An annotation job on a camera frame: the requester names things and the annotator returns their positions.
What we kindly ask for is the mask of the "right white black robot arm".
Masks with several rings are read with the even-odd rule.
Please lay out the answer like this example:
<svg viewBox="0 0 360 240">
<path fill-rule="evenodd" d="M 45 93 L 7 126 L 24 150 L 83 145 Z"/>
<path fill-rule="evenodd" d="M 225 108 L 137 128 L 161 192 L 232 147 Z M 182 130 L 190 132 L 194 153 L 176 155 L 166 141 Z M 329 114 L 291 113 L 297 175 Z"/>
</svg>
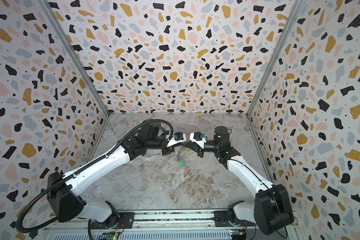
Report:
<svg viewBox="0 0 360 240">
<path fill-rule="evenodd" d="M 229 205 L 227 217 L 230 224 L 237 226 L 243 221 L 251 222 L 265 235 L 292 224 L 295 218 L 286 188 L 281 184 L 275 185 L 253 169 L 233 147 L 231 133 L 230 129 L 219 126 L 215 128 L 212 140 L 195 132 L 183 144 L 201 158 L 205 153 L 213 153 L 218 162 L 239 178 L 252 194 L 252 204 L 238 201 Z"/>
</svg>

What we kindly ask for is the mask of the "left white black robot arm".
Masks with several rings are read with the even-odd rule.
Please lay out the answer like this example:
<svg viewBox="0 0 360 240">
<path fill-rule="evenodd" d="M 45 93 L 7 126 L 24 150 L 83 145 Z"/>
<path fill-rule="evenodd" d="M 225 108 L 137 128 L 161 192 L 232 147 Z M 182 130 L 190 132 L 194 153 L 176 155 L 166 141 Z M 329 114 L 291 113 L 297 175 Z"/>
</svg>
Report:
<svg viewBox="0 0 360 240">
<path fill-rule="evenodd" d="M 81 168 L 65 174 L 56 172 L 50 175 L 48 179 L 50 187 L 62 181 L 62 184 L 47 196 L 58 222 L 79 218 L 105 223 L 110 227 L 116 225 L 120 215 L 110 202 L 90 202 L 82 198 L 81 194 L 114 169 L 145 155 L 147 150 L 162 150 L 163 155 L 170 154 L 175 146 L 186 140 L 186 135 L 174 132 L 167 121 L 143 121 L 110 150 Z"/>
</svg>

